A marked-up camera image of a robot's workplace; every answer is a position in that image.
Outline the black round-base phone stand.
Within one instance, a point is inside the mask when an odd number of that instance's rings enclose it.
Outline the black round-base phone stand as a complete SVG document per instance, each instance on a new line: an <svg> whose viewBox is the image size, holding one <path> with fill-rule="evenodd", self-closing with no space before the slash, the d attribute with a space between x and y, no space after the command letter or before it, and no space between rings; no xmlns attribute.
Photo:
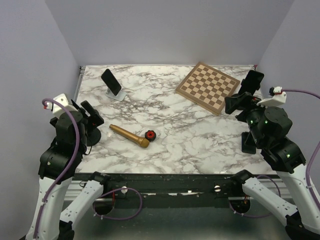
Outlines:
<svg viewBox="0 0 320 240"><path fill-rule="evenodd" d="M90 126L86 132L87 146L92 147L99 143L102 134L96 125Z"/></svg>

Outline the teal smartphone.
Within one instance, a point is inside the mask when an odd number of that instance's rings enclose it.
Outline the teal smartphone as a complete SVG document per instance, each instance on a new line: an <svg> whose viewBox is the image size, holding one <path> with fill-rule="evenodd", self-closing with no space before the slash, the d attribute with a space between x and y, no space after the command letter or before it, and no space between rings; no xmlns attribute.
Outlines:
<svg viewBox="0 0 320 240"><path fill-rule="evenodd" d="M80 105L88 112L90 116L95 114L94 108L91 106L91 104L87 100L82 101Z"/></svg>

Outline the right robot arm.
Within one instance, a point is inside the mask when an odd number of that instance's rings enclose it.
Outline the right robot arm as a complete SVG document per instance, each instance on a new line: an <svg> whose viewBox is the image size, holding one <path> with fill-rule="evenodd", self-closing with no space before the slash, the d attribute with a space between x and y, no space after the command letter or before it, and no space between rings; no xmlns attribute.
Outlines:
<svg viewBox="0 0 320 240"><path fill-rule="evenodd" d="M285 227L292 240L318 240L320 238L320 195L310 177L311 163L296 143L287 138L293 122L279 105L286 93L275 93L271 98L255 98L251 93L227 96L225 113L240 110L236 119L248 125L246 136L249 148L260 149L264 160L281 178L294 203L264 187L257 177L242 170L229 179L233 195L254 198L274 215Z"/></svg>

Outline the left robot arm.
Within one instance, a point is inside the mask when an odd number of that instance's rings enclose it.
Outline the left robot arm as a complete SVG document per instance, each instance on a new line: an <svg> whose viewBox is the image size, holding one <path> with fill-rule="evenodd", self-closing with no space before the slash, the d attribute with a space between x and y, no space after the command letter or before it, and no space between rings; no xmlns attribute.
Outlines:
<svg viewBox="0 0 320 240"><path fill-rule="evenodd" d="M27 240L71 240L81 218L98 197L110 194L110 176L95 171L81 193L63 209L68 187L87 148L101 139L99 126L104 124L99 112L88 101L77 105L64 95L42 101L54 114L50 124L56 136L41 155L39 195Z"/></svg>

